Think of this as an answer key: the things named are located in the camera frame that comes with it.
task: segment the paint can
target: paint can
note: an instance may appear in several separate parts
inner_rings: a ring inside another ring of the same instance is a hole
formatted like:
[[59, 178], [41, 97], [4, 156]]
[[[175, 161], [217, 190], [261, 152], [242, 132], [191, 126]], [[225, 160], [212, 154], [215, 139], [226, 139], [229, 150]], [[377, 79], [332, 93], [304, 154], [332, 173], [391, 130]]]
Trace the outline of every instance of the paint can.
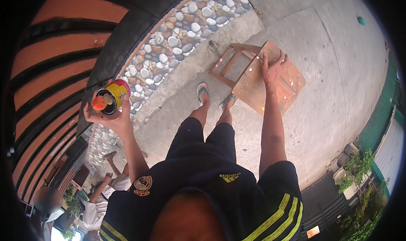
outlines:
[[[93, 108], [106, 115], [113, 115], [121, 107], [125, 94], [128, 94], [129, 96], [131, 95], [131, 90], [128, 83], [123, 79], [117, 79], [112, 84], [97, 91], [96, 97], [93, 100]], [[100, 105], [100, 101], [104, 102], [104, 99], [108, 99], [110, 101]]]

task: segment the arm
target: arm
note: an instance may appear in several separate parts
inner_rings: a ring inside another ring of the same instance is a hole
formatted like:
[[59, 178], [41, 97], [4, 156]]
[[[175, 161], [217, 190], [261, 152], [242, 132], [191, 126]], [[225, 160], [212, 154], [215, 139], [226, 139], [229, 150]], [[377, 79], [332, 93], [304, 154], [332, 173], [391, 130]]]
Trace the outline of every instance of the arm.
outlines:
[[282, 115], [278, 105], [276, 81], [280, 73], [286, 69], [289, 58], [282, 51], [280, 52], [279, 59], [271, 66], [268, 66], [266, 54], [263, 55], [262, 59], [266, 101], [261, 135], [259, 177], [272, 164], [286, 160], [285, 134], [283, 131]]
[[90, 195], [90, 198], [89, 198], [90, 203], [96, 203], [96, 199], [103, 192], [103, 189], [110, 183], [112, 176], [113, 176], [113, 173], [106, 173], [103, 183], [101, 185], [99, 185], [98, 188], [96, 188], [96, 191], [92, 195]]
[[88, 122], [100, 123], [103, 126], [110, 128], [118, 134], [124, 144], [124, 151], [127, 156], [128, 170], [131, 183], [134, 183], [139, 177], [141, 177], [150, 168], [148, 167], [140, 147], [134, 138], [134, 129], [129, 119], [130, 114], [129, 96], [124, 95], [122, 112], [116, 112], [112, 116], [107, 116], [101, 112], [97, 114], [90, 114], [89, 103], [83, 108], [84, 117]]

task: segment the wooden stool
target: wooden stool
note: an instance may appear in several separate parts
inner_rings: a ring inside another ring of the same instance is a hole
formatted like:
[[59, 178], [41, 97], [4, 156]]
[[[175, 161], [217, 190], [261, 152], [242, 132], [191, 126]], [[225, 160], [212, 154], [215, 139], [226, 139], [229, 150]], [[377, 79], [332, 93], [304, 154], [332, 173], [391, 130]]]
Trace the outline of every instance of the wooden stool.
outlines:
[[[233, 49], [236, 50], [235, 54], [231, 57], [230, 61], [227, 62], [222, 71], [220, 71], [219, 74], [216, 74], [215, 71], [223, 62], [223, 59], [226, 58]], [[232, 94], [236, 96], [236, 98], [241, 99], [262, 116], [265, 110], [266, 99], [265, 83], [262, 76], [263, 53], [267, 54], [269, 65], [273, 64], [280, 55], [279, 48], [271, 41], [265, 42], [262, 47], [231, 44], [217, 62], [216, 66], [214, 66], [209, 73], [212, 77], [232, 88]], [[238, 80], [234, 82], [224, 76], [241, 54], [250, 58], [251, 62], [242, 72]], [[282, 72], [281, 76], [278, 78], [276, 85], [279, 110], [281, 111], [282, 116], [296, 100], [306, 83], [301, 73], [291, 61], [289, 61], [287, 67], [287, 70]]]

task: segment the flip-flop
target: flip-flop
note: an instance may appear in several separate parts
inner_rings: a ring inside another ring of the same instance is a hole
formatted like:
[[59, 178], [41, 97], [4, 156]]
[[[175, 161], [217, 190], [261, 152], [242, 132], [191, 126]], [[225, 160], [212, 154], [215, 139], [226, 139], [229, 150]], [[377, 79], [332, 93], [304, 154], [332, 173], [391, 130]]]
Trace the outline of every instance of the flip-flop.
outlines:
[[227, 103], [227, 101], [228, 101], [229, 99], [234, 99], [233, 105], [234, 105], [234, 104], [236, 103], [236, 101], [237, 101], [237, 99], [236, 99], [235, 96], [231, 96], [231, 95], [230, 95], [226, 100], [224, 100], [224, 101], [218, 106], [218, 108], [220, 109], [220, 111], [223, 111], [224, 106], [226, 105], [226, 103]]
[[206, 93], [207, 93], [207, 96], [209, 95], [209, 93], [208, 93], [207, 90], [204, 88], [204, 86], [207, 87], [207, 84], [204, 83], [204, 82], [202, 82], [201, 84], [199, 84], [199, 85], [197, 86], [197, 89], [196, 89], [197, 100], [199, 101], [199, 106], [202, 106], [202, 105], [203, 105], [203, 102], [200, 100], [200, 94], [202, 94], [202, 92], [206, 92]]
[[110, 152], [110, 153], [107, 153], [107, 154], [105, 154], [105, 155], [102, 157], [102, 159], [105, 160], [106, 157], [108, 157], [108, 156], [110, 156], [110, 155], [115, 155], [116, 153], [117, 153], [117, 151], [112, 151], [112, 152]]

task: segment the black shorts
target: black shorts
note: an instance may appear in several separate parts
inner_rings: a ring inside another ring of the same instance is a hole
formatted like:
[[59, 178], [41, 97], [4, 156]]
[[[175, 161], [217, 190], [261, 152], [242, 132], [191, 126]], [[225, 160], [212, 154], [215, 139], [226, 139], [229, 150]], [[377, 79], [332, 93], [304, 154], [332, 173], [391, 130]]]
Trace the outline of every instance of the black shorts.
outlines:
[[166, 159], [218, 155], [233, 163], [237, 162], [235, 131], [228, 123], [218, 124], [204, 142], [203, 128], [200, 121], [188, 117], [180, 125], [170, 145]]

